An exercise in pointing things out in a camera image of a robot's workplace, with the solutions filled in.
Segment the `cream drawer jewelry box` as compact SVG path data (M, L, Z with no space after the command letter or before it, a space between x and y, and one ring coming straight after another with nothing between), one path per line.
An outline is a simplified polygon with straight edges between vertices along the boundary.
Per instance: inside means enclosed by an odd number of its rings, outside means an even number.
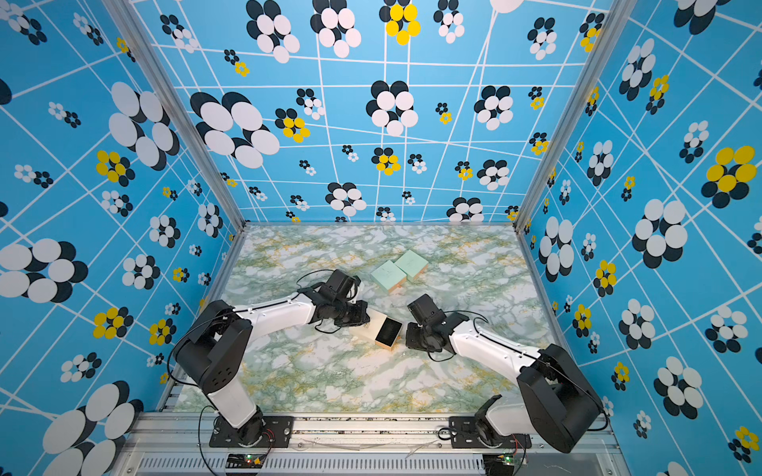
M402 323L385 315L385 313L375 311L375 309L369 309L367 315L370 321L358 327L351 327L350 333L355 337L391 350L401 333Z

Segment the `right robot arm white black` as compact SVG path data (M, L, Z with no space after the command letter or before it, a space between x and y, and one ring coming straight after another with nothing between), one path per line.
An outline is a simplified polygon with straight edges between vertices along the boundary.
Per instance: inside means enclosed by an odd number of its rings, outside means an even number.
M523 345L454 317L436 325L409 323L405 343L428 354L446 351L470 359L519 389L520 404L495 395L466 424L452 424L454 447L527 447L528 436L537 434L551 448L570 453L603 413L601 398L559 345Z

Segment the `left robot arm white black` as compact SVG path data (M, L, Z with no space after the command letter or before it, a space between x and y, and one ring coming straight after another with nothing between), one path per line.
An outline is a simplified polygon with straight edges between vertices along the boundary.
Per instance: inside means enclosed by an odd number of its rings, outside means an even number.
M243 357L258 338L289 327L332 319L338 327L370 321L361 299L333 299L305 290L269 303L232 307L219 299L177 342L174 358L224 422L241 430L261 420L239 377Z

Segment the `mint jewelry box middle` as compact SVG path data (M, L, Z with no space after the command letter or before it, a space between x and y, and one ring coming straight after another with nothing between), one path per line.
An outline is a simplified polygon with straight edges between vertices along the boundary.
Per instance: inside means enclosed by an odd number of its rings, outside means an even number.
M392 293L402 287L407 281L407 274L395 263L387 260L371 272L371 278L386 293Z

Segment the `mint jewelry box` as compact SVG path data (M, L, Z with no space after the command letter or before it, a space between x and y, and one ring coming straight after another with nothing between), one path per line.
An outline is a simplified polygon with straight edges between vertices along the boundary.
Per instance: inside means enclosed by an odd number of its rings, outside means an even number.
M387 260L371 272L371 278L386 293L392 293L402 287L407 281L407 274L395 263Z
M415 281L428 268L429 262L418 253L407 250L394 264L407 276L408 280Z

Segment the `mint jewelry box far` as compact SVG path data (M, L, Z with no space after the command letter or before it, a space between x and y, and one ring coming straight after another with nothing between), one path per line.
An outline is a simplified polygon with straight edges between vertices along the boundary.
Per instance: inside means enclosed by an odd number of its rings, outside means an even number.
M408 280L415 281L428 268L429 262L418 253L407 250L394 264L407 276Z

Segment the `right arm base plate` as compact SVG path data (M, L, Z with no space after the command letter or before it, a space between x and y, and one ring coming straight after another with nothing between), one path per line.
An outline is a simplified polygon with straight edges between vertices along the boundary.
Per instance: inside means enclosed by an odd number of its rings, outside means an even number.
M532 447L529 434L500 436L484 418L475 416L450 416L448 426L450 444L455 449L509 449L523 450Z

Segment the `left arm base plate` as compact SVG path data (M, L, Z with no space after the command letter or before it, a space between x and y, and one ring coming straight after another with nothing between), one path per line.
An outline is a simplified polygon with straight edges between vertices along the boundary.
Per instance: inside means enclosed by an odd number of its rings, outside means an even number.
M222 416L217 416L208 445L213 448L287 448L294 422L292 416L256 416L242 428L232 428Z

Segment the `aluminium front rail frame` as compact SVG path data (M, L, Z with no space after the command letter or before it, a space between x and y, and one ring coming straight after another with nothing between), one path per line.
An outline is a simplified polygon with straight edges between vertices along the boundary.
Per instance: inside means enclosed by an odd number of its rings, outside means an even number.
M569 453L533 434L528 449L455 448L444 414L302 414L283 448L211 447L216 416L141 416L116 475L626 475L612 432L587 434Z

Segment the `left aluminium corner post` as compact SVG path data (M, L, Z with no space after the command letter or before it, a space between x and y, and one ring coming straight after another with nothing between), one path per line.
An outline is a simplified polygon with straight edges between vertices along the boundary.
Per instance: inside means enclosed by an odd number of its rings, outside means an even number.
M167 69L162 65L156 51L150 45L145 29L139 25L138 17L131 10L128 1L103 1L118 30L126 37L130 49L137 57L147 81L154 93L163 103L170 119L177 126L181 140L188 147L190 156L196 163L200 174L216 196L221 208L230 219L236 233L245 229L245 220L235 204L231 193L221 182L219 170L212 160L206 145L202 142L194 123L186 113L185 105L170 81Z

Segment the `aluminium corner post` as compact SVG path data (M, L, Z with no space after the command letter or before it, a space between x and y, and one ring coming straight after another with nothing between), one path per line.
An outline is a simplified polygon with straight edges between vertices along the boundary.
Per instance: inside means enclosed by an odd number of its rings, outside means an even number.
M219 170L212 160L206 145L202 142L194 123L186 113L185 105L170 81L167 69L162 65L156 51L150 45L145 29L139 25L138 17L131 10L128 1L103 1L118 30L126 37L130 49L137 57L147 81L154 93L163 103L170 119L177 126L181 140L188 147L190 156L196 163L200 174L216 196L221 208L230 219L236 233L245 229L245 220L235 204L231 193L221 182Z
M581 71L579 80L571 92L570 99L552 135L549 150L543 156L521 204L519 217L516 222L517 232L521 232L532 217L533 210L537 206L546 187L546 180L551 172L553 172L559 158L561 158L564 147L569 142L581 118L583 105L587 103L589 93L597 85L597 81L609 61L613 50L617 46L627 20L636 4L636 0L617 0L612 3L611 9L605 17L602 34L597 40L597 45L589 54L589 59Z

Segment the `right aluminium corner post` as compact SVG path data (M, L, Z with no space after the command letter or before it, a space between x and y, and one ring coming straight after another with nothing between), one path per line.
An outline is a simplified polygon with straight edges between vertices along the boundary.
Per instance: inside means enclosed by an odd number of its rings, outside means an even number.
M589 54L589 59L581 71L579 80L571 92L570 99L552 135L549 150L543 156L521 204L519 217L516 222L517 232L521 232L532 217L533 210L537 206L546 187L546 180L551 172L553 172L559 158L561 158L564 147L569 142L581 118L583 105L587 103L589 93L597 85L597 81L609 61L613 50L617 46L627 20L636 4L636 0L617 0L612 3L611 9L605 17L602 34L597 40L597 45Z

